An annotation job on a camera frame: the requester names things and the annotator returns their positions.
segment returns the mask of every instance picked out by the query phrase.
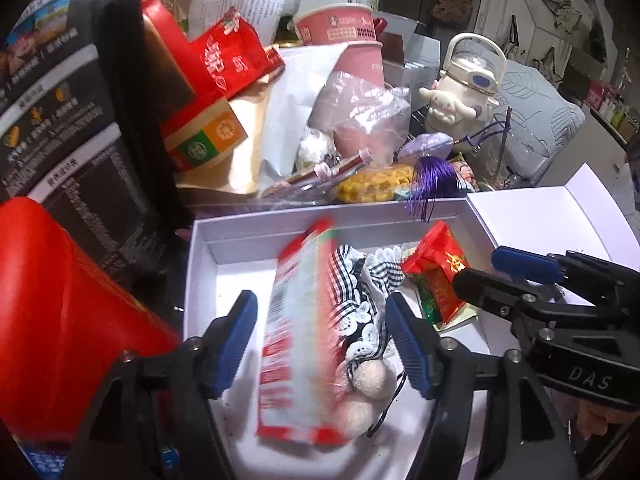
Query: pink cup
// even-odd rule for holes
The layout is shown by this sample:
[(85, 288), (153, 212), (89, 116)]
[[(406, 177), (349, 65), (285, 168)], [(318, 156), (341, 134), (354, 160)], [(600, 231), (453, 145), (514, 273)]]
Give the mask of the pink cup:
[(305, 45), (376, 41), (373, 11), (363, 4), (318, 7), (293, 22)]
[(342, 53), (334, 72), (348, 72), (365, 79), (375, 86), (384, 88), (385, 77), (382, 73), (382, 43), (370, 41), (350, 41)]

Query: red plastic object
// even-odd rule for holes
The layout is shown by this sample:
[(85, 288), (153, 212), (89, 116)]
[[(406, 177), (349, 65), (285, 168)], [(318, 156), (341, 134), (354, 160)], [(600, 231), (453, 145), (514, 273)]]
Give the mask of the red plastic object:
[(28, 198), (0, 206), (0, 298), (0, 416), (24, 439), (72, 441), (124, 350), (178, 344)]

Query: black snack bag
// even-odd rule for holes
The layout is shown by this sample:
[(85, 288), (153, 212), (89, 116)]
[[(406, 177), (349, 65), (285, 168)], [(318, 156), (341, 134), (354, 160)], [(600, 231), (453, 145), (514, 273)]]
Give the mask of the black snack bag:
[(149, 101), (140, 0), (33, 0), (0, 51), (0, 202), (42, 203), (124, 286), (190, 217)]

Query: fluffy ball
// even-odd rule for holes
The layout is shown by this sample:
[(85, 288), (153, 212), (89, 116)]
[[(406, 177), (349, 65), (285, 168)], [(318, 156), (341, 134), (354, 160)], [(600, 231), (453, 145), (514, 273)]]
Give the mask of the fluffy ball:
[(374, 400), (390, 401), (396, 383), (396, 373), (382, 359), (364, 361), (353, 374), (353, 387)]
[(376, 409), (363, 394), (351, 392), (344, 397), (336, 411), (338, 430), (348, 438), (365, 433), (376, 420)]

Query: white box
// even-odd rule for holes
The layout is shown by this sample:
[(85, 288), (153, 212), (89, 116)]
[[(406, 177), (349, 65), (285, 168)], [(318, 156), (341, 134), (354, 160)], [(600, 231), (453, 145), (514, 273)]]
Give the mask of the white box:
[[(196, 221), (191, 239), (184, 337), (201, 335), (224, 316), (243, 288), (258, 297), (258, 321), (233, 386), (211, 403), (239, 480), (404, 479), (428, 424), (433, 402), (406, 384), (372, 439), (323, 450), (258, 439), (257, 377), (275, 259), (317, 218), (330, 215), (340, 243), (366, 250), (417, 242), (430, 227), (411, 218), (403, 203), (357, 204), (246, 214)], [(640, 248), (622, 213), (584, 166), (565, 187), (507, 190), (434, 202), (431, 221), (444, 219), (468, 257), (491, 270), (498, 244), (539, 253), (567, 249), (638, 268)], [(509, 327), (489, 314), (453, 329), (472, 351), (502, 354), (514, 346)], [(484, 392), (476, 392), (461, 479), (475, 474), (484, 425)]]

